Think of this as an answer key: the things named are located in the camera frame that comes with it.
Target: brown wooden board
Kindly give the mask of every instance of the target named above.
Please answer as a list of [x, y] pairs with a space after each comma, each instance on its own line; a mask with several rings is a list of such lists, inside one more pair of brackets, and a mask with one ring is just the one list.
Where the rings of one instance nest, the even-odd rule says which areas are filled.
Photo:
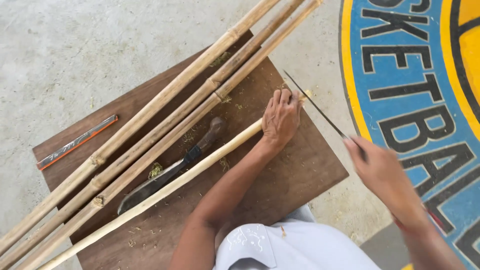
[[[234, 53], [251, 36], [250, 32], [246, 33], [229, 51]], [[200, 53], [159, 74], [35, 147], [33, 149], [35, 157], [37, 160], [41, 160], [108, 116], [112, 114], [119, 116], [119, 120], [112, 126], [42, 171], [50, 190], [56, 188]], [[139, 132], [123, 144], [108, 159], [105, 166], [108, 166], [160, 123], [218, 68], [218, 66], [209, 67], [202, 72]], [[206, 133], [210, 121], [214, 117], [220, 116], [227, 122], [228, 129], [226, 134], [205, 155], [210, 154], [261, 118], [273, 92], [282, 87], [286, 87], [282, 76], [270, 60], [265, 59], [230, 93], [232, 98], [230, 103], [216, 106], [188, 132], [194, 137], [193, 140], [187, 141], [185, 137], [181, 138], [161, 155], [157, 162], [166, 168], [182, 158], [185, 151]], [[303, 110], [300, 119], [301, 123], [297, 134], [261, 172], [232, 215], [228, 228], [252, 222], [273, 224], [348, 176], [345, 168]], [[257, 134], [228, 154], [227, 160], [230, 167], [234, 166], [261, 136], [261, 133]], [[185, 219], [198, 204], [202, 195], [208, 192], [226, 170], [219, 163], [213, 165], [154, 207], [81, 251], [78, 258], [82, 267], [89, 270], [117, 270], [119, 267], [122, 270], [165, 269], [179, 239]], [[78, 242], [116, 218], [116, 209], [120, 201], [127, 193], [145, 181], [148, 173], [149, 168], [74, 233], [71, 241]]]

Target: yellow paint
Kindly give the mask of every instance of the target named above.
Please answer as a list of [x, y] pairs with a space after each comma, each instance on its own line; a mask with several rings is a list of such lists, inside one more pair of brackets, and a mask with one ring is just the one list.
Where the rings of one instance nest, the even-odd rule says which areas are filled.
[[450, 12], [452, 9], [452, 0], [444, 0], [442, 3], [442, 14], [440, 17], [440, 41], [444, 55], [445, 68], [447, 70], [448, 79], [452, 86], [453, 93], [463, 115], [467, 119], [473, 134], [480, 140], [480, 123], [473, 114], [472, 108], [468, 104], [467, 98], [463, 93], [463, 89], [458, 80], [455, 64], [452, 55], [452, 44], [450, 43]]
[[355, 88], [355, 81], [353, 78], [352, 56], [350, 51], [350, 22], [353, 0], [343, 1], [342, 11], [342, 62], [343, 73], [345, 76], [345, 85], [347, 86], [348, 97], [350, 98], [350, 106], [352, 108], [353, 117], [357, 123], [360, 135], [365, 139], [372, 141], [367, 124], [363, 118], [360, 102]]
[[409, 264], [409, 265], [405, 266], [404, 268], [402, 268], [402, 270], [413, 270], [413, 265]]
[[458, 25], [462, 25], [478, 17], [480, 17], [479, 0], [462, 0], [460, 2]]
[[470, 88], [480, 104], [480, 27], [475, 27], [460, 37], [463, 66], [467, 73]]

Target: peeled bamboo stick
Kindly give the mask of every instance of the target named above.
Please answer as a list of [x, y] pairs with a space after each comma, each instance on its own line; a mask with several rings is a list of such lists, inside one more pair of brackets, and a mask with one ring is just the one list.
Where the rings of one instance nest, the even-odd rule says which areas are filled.
[[132, 218], [145, 212], [147, 209], [155, 205], [155, 203], [167, 197], [168, 195], [172, 194], [175, 190], [179, 189], [180, 187], [188, 183], [190, 180], [195, 178], [197, 175], [199, 175], [201, 172], [203, 172], [204, 170], [206, 170], [207, 168], [215, 164], [222, 157], [226, 156], [228, 153], [235, 150], [238, 146], [240, 146], [246, 140], [251, 138], [253, 135], [257, 134], [261, 129], [262, 129], [262, 119], [259, 119], [254, 124], [249, 126], [247, 129], [242, 131], [240, 134], [235, 136], [227, 144], [220, 147], [217, 151], [213, 152], [208, 157], [204, 158], [193, 168], [186, 171], [184, 174], [182, 174], [177, 179], [175, 179], [174, 181], [172, 181], [171, 183], [169, 183], [168, 185], [166, 185], [165, 187], [157, 191], [155, 194], [151, 195], [148, 199], [141, 202], [134, 208], [128, 210], [127, 212], [123, 213], [122, 215], [112, 220], [102, 228], [96, 230], [91, 235], [82, 239], [78, 243], [74, 244], [72, 247], [60, 253], [58, 256], [56, 256], [46, 264], [42, 265], [37, 270], [50, 270], [55, 268], [66, 259], [77, 254], [87, 246], [95, 243], [98, 239], [107, 235], [109, 232], [117, 229], [118, 227], [122, 226]]
[[93, 153], [78, 169], [65, 179], [52, 193], [37, 205], [19, 224], [0, 239], [0, 256], [44, 218], [74, 188], [85, 180], [131, 135], [170, 102], [199, 73], [235, 43], [248, 29], [263, 17], [280, 0], [261, 0], [235, 26], [230, 28], [217, 42], [202, 53], [182, 71], [169, 85], [158, 93], [128, 123], [119, 129], [103, 146]]
[[122, 170], [126, 169], [142, 153], [147, 151], [156, 141], [185, 118], [209, 94], [217, 89], [235, 70], [264, 43], [267, 38], [280, 27], [280, 25], [296, 10], [305, 0], [292, 0], [272, 19], [268, 25], [256, 36], [251, 38], [237, 53], [235, 53], [219, 70], [217, 70], [205, 83], [190, 96], [180, 107], [169, 115], [162, 123], [138, 141], [132, 148], [125, 152], [103, 172], [95, 176], [90, 183], [64, 207], [62, 207], [47, 223], [35, 231], [27, 240], [0, 260], [0, 269], [11, 267], [20, 258], [25, 256], [38, 243], [45, 239], [52, 231], [62, 224], [87, 200], [91, 199], [99, 190], [105, 188], [110, 181]]
[[283, 40], [289, 33], [295, 29], [321, 2], [313, 0], [308, 3], [299, 14], [292, 20], [282, 26], [265, 46], [261, 48], [252, 58], [250, 58], [235, 74], [232, 75], [215, 93], [195, 109], [179, 125], [171, 130], [165, 137], [156, 143], [148, 152], [138, 159], [126, 172], [117, 178], [109, 187], [101, 192], [84, 209], [73, 217], [65, 226], [60, 228], [48, 241], [40, 245], [38, 250], [28, 257], [19, 267], [20, 270], [33, 269], [48, 254], [50, 254], [65, 238], [75, 232], [91, 216], [98, 212], [114, 196], [128, 185], [137, 175], [139, 175], [147, 166], [168, 149], [176, 140], [187, 132], [195, 123], [197, 123], [205, 114], [207, 114], [221, 99], [219, 96], [226, 96], [242, 79], [244, 79], [268, 54]]

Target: concrete floor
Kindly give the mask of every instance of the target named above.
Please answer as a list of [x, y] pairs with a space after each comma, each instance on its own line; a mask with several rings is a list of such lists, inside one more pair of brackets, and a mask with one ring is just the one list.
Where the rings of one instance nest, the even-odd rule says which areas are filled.
[[[213, 43], [257, 2], [1, 0], [0, 235], [49, 192], [33, 146]], [[339, 63], [340, 5], [325, 0], [270, 58], [316, 95], [344, 133], [354, 134]], [[390, 215], [355, 175], [338, 134], [305, 107], [351, 175], [314, 199], [313, 213], [360, 245], [387, 226]], [[80, 268], [76, 257], [59, 267]]]

